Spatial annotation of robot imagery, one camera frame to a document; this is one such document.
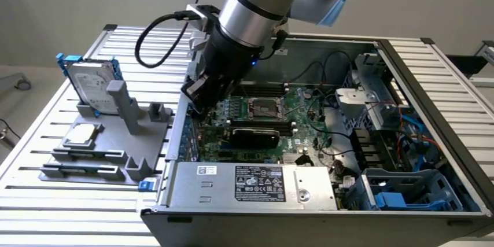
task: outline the blue clip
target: blue clip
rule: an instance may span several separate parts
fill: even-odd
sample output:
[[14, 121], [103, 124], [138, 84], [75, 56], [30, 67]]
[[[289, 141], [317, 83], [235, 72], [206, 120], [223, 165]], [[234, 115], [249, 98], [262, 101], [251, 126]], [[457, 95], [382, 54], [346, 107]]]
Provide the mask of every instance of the blue clip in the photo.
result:
[[154, 192], [155, 191], [155, 183], [149, 182], [147, 180], [142, 180], [139, 182], [138, 191], [139, 192]]
[[385, 211], [442, 211], [446, 206], [445, 200], [433, 201], [429, 204], [408, 204], [404, 195], [398, 192], [381, 192], [374, 199], [378, 208]]
[[57, 55], [57, 64], [59, 65], [63, 75], [69, 77], [69, 72], [67, 72], [67, 67], [66, 67], [66, 62], [70, 63], [78, 63], [83, 61], [83, 57], [81, 55], [69, 55], [66, 58], [63, 57], [63, 53], [59, 53]]

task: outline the cpu chip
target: cpu chip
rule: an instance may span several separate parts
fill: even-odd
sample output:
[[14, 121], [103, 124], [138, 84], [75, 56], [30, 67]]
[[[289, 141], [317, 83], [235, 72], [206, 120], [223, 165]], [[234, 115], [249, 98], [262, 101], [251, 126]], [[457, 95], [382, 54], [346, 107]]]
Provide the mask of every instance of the cpu chip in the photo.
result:
[[278, 98], [249, 99], [250, 118], [282, 118], [281, 100]]

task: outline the aluminum extrusion table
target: aluminum extrusion table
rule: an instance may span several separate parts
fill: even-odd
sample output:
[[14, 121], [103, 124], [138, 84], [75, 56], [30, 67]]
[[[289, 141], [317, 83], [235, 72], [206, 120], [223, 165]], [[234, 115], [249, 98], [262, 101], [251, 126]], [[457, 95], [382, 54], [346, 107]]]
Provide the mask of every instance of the aluminum extrusion table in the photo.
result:
[[[175, 110], [191, 61], [191, 32], [186, 33], [166, 63], [147, 69], [134, 58], [142, 31], [139, 27], [107, 28], [86, 57], [109, 59], [117, 56], [131, 96], [141, 105], [162, 102]], [[177, 29], [157, 29], [150, 33], [142, 48], [142, 56], [150, 63], [163, 56], [178, 34]], [[428, 45], [420, 39], [389, 40], [494, 180], [492, 104], [436, 45]], [[0, 166], [0, 246], [158, 246], [135, 211], [139, 194], [153, 193], [139, 193], [135, 186], [42, 182], [38, 179], [39, 167], [49, 161], [50, 151], [58, 146], [78, 116], [77, 102], [77, 93], [66, 81]], [[167, 140], [157, 171], [165, 169]], [[482, 239], [460, 239], [444, 246], [494, 246], [494, 234]]]

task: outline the power supply label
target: power supply label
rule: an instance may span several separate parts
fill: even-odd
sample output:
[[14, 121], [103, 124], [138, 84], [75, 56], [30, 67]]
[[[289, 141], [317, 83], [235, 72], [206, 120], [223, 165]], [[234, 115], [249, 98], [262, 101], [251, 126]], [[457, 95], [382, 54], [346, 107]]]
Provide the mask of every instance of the power supply label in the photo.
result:
[[286, 202], [282, 167], [237, 166], [235, 199], [241, 202]]

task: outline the caster wheel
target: caster wheel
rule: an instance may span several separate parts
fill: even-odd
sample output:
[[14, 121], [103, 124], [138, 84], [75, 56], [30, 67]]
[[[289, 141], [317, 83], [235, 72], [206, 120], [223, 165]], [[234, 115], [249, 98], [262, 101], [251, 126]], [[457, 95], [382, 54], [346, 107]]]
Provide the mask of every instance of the caster wheel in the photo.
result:
[[18, 81], [18, 85], [16, 85], [16, 89], [22, 90], [22, 91], [27, 91], [31, 89], [31, 82], [22, 79]]

